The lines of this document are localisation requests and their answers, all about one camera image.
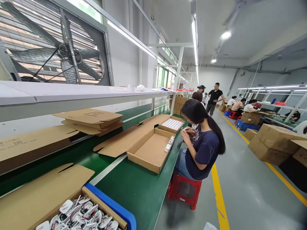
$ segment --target packaging material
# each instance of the packaging material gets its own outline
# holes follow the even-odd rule
[[[182,122],[183,124],[184,124],[184,120],[182,120],[182,119],[180,119],[180,118],[177,118],[177,117],[174,117],[174,116],[171,116],[170,117],[171,119],[174,119],[174,120],[177,120],[177,121],[180,121],[180,122]],[[162,124],[159,124],[159,129],[162,129],[162,130],[164,130],[164,131],[167,131],[167,132],[170,132],[170,133],[174,133],[174,134],[177,134],[180,130],[181,130],[181,128],[179,128],[179,129],[172,129],[172,128],[169,128],[169,127],[166,127],[166,126],[164,126],[164,125],[162,125]]]
[[[102,155],[111,157],[118,157],[130,149],[136,142],[138,142],[143,136],[145,136],[155,125],[162,124],[168,120],[171,116],[167,114],[159,114],[145,119],[139,123],[139,125],[132,126],[129,129],[124,130],[111,137],[110,139],[102,142],[94,148],[94,151]]]
[[[112,132],[120,127],[122,127],[123,122],[122,121],[117,121],[113,124],[110,124],[109,126],[105,127],[105,128],[101,128],[101,129],[97,129],[97,128],[93,128],[93,127],[89,127],[89,126],[84,126],[84,125],[79,125],[79,124],[74,124],[74,123],[70,123],[67,122],[66,120],[61,121],[62,124],[74,128],[76,130],[79,130],[80,132],[89,134],[89,135],[96,135],[98,137],[101,137],[109,132]]]
[[[261,117],[266,114],[263,112],[246,112],[242,113],[241,121],[246,124],[258,125]]]
[[[244,133],[244,136],[251,141],[257,135],[257,133],[257,130],[247,129]]]
[[[175,97],[175,105],[174,105],[174,114],[180,115],[180,111],[182,109],[182,106],[184,105],[184,103],[189,100],[190,98],[185,98],[185,97],[180,97],[180,96],[176,96]],[[173,99],[169,100],[169,108],[172,108],[172,103],[173,103]]]
[[[56,117],[65,118],[65,121],[102,129],[121,119],[121,114],[95,109],[82,109],[53,114]]]
[[[35,230],[36,226],[58,214],[65,201],[78,199],[80,195],[87,195],[103,213],[113,216],[121,229],[126,229],[127,223],[118,214],[82,187],[94,173],[80,165],[66,164],[2,197],[1,229]]]
[[[283,127],[263,124],[256,136],[261,142],[271,149],[294,154],[300,148],[291,140],[307,141],[307,137],[301,136]]]
[[[69,138],[77,133],[59,125],[0,140],[0,174],[70,145]]]
[[[273,165],[280,165],[292,156],[288,153],[270,149],[268,146],[262,143],[257,136],[252,139],[248,147],[259,160],[271,163]]]
[[[127,151],[128,159],[159,174],[168,155],[165,147],[172,136],[173,133],[151,129]]]
[[[293,158],[299,161],[307,168],[307,141],[291,140],[298,146],[299,150],[293,155]]]

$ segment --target open cardboard box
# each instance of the open cardboard box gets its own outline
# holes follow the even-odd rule
[[[110,124],[113,124],[121,119],[121,114],[106,112],[95,109],[81,109],[68,112],[61,112],[52,114],[56,117],[65,118],[65,121],[93,127],[96,129],[102,129]]]
[[[0,174],[70,145],[69,138],[78,133],[59,125],[0,140]]]
[[[174,116],[170,116],[171,119],[174,119],[174,120],[178,120],[178,121],[181,121],[181,122],[185,122],[184,120],[182,120],[181,118],[178,118],[178,117],[174,117]],[[174,133],[174,134],[177,134],[181,129],[178,129],[178,130],[175,130],[175,129],[171,129],[171,128],[168,128],[166,126],[163,126],[162,123],[164,122],[161,122],[161,124],[159,123],[159,129],[162,129],[164,131],[167,131],[167,132],[170,132],[170,133]]]
[[[87,195],[103,213],[113,216],[121,229],[126,229],[127,223],[116,212],[83,187],[93,174],[81,165],[66,164],[5,195],[0,199],[1,229],[35,230],[57,215],[66,200],[79,195]]]
[[[127,151],[128,159],[159,174],[168,155],[165,147],[172,136],[173,133],[153,128]]]

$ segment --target fluorescent light tube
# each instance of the fluorescent light tube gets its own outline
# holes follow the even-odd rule
[[[108,20],[108,24],[112,26],[114,29],[116,29],[118,32],[120,32],[122,35],[124,35],[126,38],[128,38],[131,42],[133,42],[135,45],[137,45],[139,48],[141,48],[143,51],[148,53],[153,58],[156,58],[151,52],[149,52],[147,49],[145,49],[143,46],[141,46],[140,43],[138,43],[136,40],[134,40],[132,37],[130,37],[127,33],[125,33],[123,30],[121,30],[118,26],[113,24],[110,20]]]

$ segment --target seated worker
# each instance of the seated worker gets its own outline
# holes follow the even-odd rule
[[[244,108],[244,104],[246,102],[246,98],[242,98],[241,101],[233,104],[231,110],[237,112],[238,117],[242,115],[243,111],[241,109]]]
[[[227,103],[227,105],[233,105],[236,103],[237,96],[233,96]]]
[[[243,110],[246,111],[246,112],[255,112],[257,110],[260,110],[260,109],[257,109],[257,110],[254,109],[255,104],[257,104],[256,99],[249,100],[248,104],[246,106],[244,106]]]
[[[292,117],[290,118],[291,120],[298,121],[301,118],[301,114],[299,111],[295,111]]]
[[[208,177],[217,156],[225,153],[224,137],[201,102],[195,99],[186,101],[181,114],[189,123],[199,125],[196,131],[190,127],[181,130],[180,134],[188,148],[180,150],[174,172],[191,180],[203,180]]]

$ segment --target fan blade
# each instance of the fan blade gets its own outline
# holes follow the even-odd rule
[[[88,64],[86,64],[84,61],[82,61],[81,63],[77,64],[77,66],[84,73],[92,76],[96,80],[99,80],[101,78],[101,76],[95,70],[93,70]]]
[[[55,52],[55,48],[37,48],[24,51],[10,50],[15,56],[15,60],[19,62],[45,62]],[[49,61],[61,60],[55,53]]]
[[[77,84],[77,74],[68,60],[61,60],[61,68],[67,84]]]
[[[19,10],[17,10],[14,5],[10,2],[3,2],[1,3],[1,7],[9,12],[14,18],[16,18],[21,24],[28,27],[38,35],[40,38],[44,39],[46,42],[50,43],[51,45],[58,47],[60,45],[60,42],[55,39],[53,36],[51,36],[47,31],[45,31],[43,28],[41,28],[38,24],[27,18],[25,15],[23,15]]]
[[[78,50],[78,52],[80,53],[83,60],[99,57],[98,50]]]

